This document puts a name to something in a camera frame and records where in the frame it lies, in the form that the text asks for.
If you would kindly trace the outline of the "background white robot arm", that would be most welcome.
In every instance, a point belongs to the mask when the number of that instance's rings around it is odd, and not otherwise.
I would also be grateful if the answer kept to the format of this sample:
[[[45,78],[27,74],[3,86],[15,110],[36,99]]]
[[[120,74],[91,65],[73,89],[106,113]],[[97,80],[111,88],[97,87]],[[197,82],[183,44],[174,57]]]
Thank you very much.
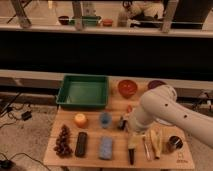
[[[123,1],[122,9],[118,13],[117,26],[125,27],[129,19],[135,20],[139,17],[140,21],[161,20],[164,15],[164,4],[162,0],[141,0]]]

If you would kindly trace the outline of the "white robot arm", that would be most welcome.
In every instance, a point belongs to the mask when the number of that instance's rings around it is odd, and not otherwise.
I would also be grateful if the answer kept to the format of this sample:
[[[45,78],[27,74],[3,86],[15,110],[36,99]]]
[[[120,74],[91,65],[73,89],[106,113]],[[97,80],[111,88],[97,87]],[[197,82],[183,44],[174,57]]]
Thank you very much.
[[[213,148],[213,118],[190,110],[176,102],[177,93],[170,85],[161,85],[142,94],[129,115],[134,132],[145,132],[153,121],[169,123],[190,133]]]

